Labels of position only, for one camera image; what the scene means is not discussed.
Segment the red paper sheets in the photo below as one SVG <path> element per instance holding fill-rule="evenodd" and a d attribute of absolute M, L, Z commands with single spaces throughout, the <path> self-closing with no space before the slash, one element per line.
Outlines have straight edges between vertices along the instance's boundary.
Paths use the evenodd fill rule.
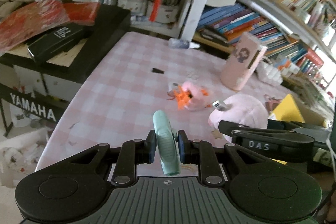
<path fill-rule="evenodd" d="M 15 10 L 1 20 L 1 55 L 51 28 L 67 23 L 92 26 L 99 7 L 98 2 L 41 0 Z"/>

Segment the pink cylindrical container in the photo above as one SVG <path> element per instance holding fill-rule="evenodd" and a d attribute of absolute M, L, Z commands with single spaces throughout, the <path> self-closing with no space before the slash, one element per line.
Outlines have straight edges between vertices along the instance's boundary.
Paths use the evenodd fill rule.
<path fill-rule="evenodd" d="M 224 64 L 220 75 L 222 84 L 236 92 L 242 90 L 263 59 L 267 48 L 256 36 L 243 32 Z"/>

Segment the small pink orange toy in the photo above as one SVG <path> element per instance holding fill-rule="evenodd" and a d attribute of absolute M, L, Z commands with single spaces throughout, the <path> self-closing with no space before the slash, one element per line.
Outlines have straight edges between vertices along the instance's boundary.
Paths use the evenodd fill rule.
<path fill-rule="evenodd" d="M 191 81 L 181 85 L 171 83 L 167 95 L 167 101 L 176 101 L 178 110 L 199 111 L 212 107 L 212 92 Z"/>

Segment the mint green small case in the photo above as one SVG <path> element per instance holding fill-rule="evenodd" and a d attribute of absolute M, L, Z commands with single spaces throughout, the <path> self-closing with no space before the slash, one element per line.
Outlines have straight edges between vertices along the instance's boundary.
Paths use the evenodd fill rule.
<path fill-rule="evenodd" d="M 178 135 L 171 127 L 170 120 L 163 110 L 153 114 L 153 125 L 163 173 L 175 176 L 181 173 L 181 162 L 177 147 Z"/>

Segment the small black clip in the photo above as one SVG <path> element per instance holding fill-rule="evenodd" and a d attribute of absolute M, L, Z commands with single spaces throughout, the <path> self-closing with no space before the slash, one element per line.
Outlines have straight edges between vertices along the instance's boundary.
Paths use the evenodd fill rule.
<path fill-rule="evenodd" d="M 158 74 L 164 74 L 165 72 L 160 70 L 160 69 L 157 69 L 157 68 L 152 68 L 151 70 L 153 73 L 158 73 Z"/>

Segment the white woven small bag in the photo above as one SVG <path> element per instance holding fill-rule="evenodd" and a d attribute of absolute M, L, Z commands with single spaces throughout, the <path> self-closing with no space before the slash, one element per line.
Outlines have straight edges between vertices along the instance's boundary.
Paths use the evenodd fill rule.
<path fill-rule="evenodd" d="M 280 71 L 272 64 L 268 64 L 264 61 L 258 64 L 256 73 L 261 82 L 271 86 L 280 86 L 283 81 Z"/>

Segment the row of books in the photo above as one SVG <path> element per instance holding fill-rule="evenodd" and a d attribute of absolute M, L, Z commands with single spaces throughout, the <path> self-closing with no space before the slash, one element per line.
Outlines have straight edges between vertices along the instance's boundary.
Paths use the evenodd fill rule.
<path fill-rule="evenodd" d="M 285 31 L 255 10 L 237 3 L 232 6 L 206 6 L 197 26 L 204 39 L 225 47 L 235 46 L 244 32 L 256 36 L 267 47 L 266 56 L 274 61 L 288 59 L 299 71 L 319 77 L 323 60 L 303 36 Z"/>

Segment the red tassel ornament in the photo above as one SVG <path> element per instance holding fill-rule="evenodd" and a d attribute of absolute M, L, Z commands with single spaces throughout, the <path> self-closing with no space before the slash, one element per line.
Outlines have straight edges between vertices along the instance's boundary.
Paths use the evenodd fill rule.
<path fill-rule="evenodd" d="M 150 22 L 155 22 L 156 17 L 157 17 L 158 12 L 159 12 L 159 7 L 161 5 L 161 1 L 162 0 L 154 0 L 153 8 L 152 8 L 152 11 L 151 11 L 151 14 L 150 14 L 150 17 L 149 17 Z"/>

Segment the white pen holder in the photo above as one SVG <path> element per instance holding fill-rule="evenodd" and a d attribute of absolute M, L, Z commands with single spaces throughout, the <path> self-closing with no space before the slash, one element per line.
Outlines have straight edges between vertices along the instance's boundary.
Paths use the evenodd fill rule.
<path fill-rule="evenodd" d="M 118 0 L 117 6 L 129 10 L 132 15 L 144 16 L 147 11 L 147 0 Z"/>

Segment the yellow cardboard box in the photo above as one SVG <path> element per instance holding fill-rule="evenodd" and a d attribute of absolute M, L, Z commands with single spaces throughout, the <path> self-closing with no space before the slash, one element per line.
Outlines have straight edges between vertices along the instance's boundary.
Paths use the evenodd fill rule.
<path fill-rule="evenodd" d="M 269 118 L 275 121 L 300 122 L 328 128 L 331 120 L 306 107 L 291 94 L 270 112 Z"/>

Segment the black rectangular box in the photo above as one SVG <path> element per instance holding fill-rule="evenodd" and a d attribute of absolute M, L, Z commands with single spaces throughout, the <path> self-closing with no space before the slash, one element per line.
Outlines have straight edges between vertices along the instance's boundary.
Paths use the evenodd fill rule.
<path fill-rule="evenodd" d="M 86 26 L 69 23 L 47 32 L 29 44 L 27 50 L 33 61 L 40 65 L 59 53 L 69 51 L 86 36 Z"/>

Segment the black Yamaha keyboard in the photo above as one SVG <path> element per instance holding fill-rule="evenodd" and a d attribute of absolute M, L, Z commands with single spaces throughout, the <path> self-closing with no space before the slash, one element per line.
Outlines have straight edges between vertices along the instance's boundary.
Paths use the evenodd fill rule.
<path fill-rule="evenodd" d="M 67 52 L 36 64 L 27 48 L 40 34 L 1 56 L 1 119 L 7 136 L 13 127 L 58 123 L 85 80 L 130 27 L 130 12 L 100 5 L 87 36 Z"/>

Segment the pink plush toy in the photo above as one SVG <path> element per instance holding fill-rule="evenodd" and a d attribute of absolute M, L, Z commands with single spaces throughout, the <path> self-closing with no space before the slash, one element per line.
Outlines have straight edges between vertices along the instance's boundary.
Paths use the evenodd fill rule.
<path fill-rule="evenodd" d="M 212 128 L 215 145 L 226 144 L 232 140 L 232 137 L 224 137 L 219 132 L 221 121 L 238 123 L 251 128 L 267 128 L 268 112 L 265 106 L 251 95 L 234 94 L 224 101 L 213 102 L 213 108 L 208 123 Z"/>

